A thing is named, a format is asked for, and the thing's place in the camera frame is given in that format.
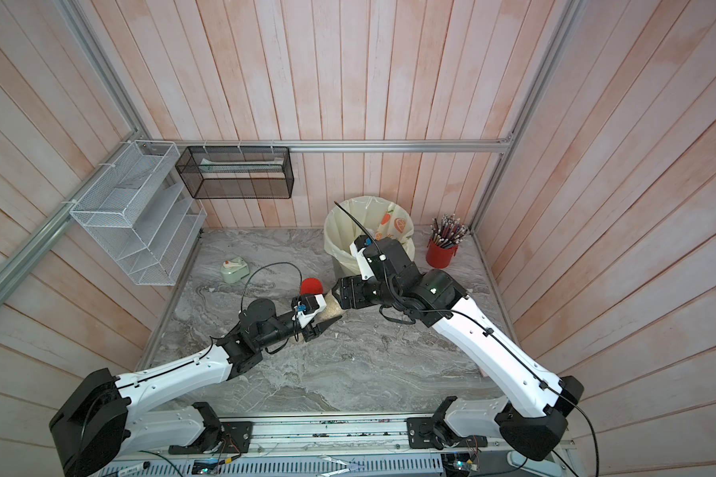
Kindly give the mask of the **wide oatmeal jar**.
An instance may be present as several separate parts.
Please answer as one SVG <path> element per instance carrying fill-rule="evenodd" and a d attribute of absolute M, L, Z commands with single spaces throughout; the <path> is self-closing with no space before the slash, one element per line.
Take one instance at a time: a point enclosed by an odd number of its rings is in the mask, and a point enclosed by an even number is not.
<path fill-rule="evenodd" d="M 321 321 L 337 318 L 343 314 L 343 309 L 331 292 L 326 292 L 323 298 L 325 307 L 318 314 L 318 318 Z"/>

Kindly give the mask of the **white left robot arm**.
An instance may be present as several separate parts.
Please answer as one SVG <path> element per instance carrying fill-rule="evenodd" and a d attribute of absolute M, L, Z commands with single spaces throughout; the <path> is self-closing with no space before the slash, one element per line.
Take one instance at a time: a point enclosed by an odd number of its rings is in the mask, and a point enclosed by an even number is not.
<path fill-rule="evenodd" d="M 212 405 L 199 401 L 178 411 L 159 406 L 192 391 L 230 381 L 282 350 L 296 335 L 310 341 L 341 318 L 330 294 L 294 298 L 276 312 L 272 300 L 254 300 L 225 336 L 195 354 L 133 373 L 90 373 L 49 423 L 63 473 L 89 476 L 119 455 L 167 447 L 178 453 L 209 453 L 226 429 Z"/>

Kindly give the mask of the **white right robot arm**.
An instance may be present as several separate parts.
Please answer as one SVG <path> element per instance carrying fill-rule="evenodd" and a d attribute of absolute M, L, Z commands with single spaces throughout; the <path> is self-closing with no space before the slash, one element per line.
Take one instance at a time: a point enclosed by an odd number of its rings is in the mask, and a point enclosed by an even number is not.
<path fill-rule="evenodd" d="M 350 246 L 359 274 L 332 289 L 343 309 L 393 308 L 455 344 L 501 389 L 499 399 L 447 397 L 426 439 L 437 449 L 461 439 L 500 436 L 522 456 L 540 461 L 560 443 L 583 385 L 560 378 L 512 342 L 443 270 L 423 273 L 393 238 L 358 237 Z"/>

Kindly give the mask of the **red lidded oatmeal jar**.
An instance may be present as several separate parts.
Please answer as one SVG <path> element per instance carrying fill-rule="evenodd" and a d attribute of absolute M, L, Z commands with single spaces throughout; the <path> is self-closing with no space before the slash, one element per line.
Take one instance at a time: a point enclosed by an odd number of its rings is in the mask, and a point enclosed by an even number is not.
<path fill-rule="evenodd" d="M 321 281 L 315 277 L 304 278 L 300 284 L 300 294 L 324 294 L 324 288 Z"/>

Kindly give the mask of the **grey trash bin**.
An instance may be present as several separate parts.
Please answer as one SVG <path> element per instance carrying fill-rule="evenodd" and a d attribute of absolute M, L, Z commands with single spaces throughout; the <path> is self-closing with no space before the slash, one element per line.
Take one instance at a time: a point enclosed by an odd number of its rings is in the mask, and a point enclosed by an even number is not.
<path fill-rule="evenodd" d="M 359 271 L 352 271 L 349 268 L 346 268 L 337 258 L 332 258 L 331 261 L 336 279 L 359 274 Z"/>

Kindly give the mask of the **green small box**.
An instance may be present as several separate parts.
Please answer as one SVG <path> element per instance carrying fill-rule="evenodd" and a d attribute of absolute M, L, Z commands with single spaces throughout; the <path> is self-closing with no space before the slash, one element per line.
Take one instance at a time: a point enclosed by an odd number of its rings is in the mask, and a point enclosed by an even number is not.
<path fill-rule="evenodd" d="M 250 274 L 250 268 L 244 258 L 237 256 L 230 260 L 225 260 L 220 268 L 221 276 L 226 284 L 239 282 Z"/>

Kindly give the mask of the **cream trash bag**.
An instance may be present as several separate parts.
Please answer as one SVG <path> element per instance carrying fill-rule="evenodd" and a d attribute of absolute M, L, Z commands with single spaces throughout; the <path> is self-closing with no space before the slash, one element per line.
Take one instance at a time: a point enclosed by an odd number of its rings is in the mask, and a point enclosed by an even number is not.
<path fill-rule="evenodd" d="M 415 258 L 414 224 L 401 206 L 379 197 L 362 196 L 347 199 L 341 206 L 358 220 L 374 238 L 396 239 L 411 260 Z M 350 254 L 350 244 L 362 235 L 362 230 L 340 208 L 332 209 L 324 224 L 324 250 L 337 258 L 346 268 L 359 271 L 356 259 Z"/>

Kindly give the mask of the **red pencil cup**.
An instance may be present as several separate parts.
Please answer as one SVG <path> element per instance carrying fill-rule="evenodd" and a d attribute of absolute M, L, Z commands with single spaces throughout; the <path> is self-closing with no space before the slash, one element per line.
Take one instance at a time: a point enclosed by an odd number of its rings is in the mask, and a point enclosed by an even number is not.
<path fill-rule="evenodd" d="M 444 270 L 451 264 L 451 261 L 457 254 L 458 248 L 459 246 L 457 244 L 439 246 L 434 240 L 430 240 L 426 254 L 427 264 L 432 268 Z"/>

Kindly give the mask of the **colored pencils bunch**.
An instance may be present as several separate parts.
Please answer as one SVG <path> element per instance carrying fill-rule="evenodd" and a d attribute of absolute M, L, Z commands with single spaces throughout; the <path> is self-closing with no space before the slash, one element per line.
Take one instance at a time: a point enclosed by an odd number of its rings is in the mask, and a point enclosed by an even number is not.
<path fill-rule="evenodd" d="M 455 215 L 443 215 L 433 221 L 431 242 L 448 250 L 457 246 L 469 234 L 469 227 Z"/>

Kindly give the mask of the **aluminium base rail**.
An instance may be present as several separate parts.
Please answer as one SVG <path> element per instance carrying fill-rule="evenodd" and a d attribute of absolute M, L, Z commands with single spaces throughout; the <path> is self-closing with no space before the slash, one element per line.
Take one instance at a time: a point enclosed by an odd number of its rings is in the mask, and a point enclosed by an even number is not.
<path fill-rule="evenodd" d="M 451 427 L 441 413 L 421 415 L 289 415 L 217 417 L 204 405 L 126 417 L 100 411 L 95 417 L 56 419 L 53 443 L 66 471 L 84 474 L 139 451 L 170 456 L 284 456 L 446 452 L 512 446 L 491 415 L 465 413 Z"/>

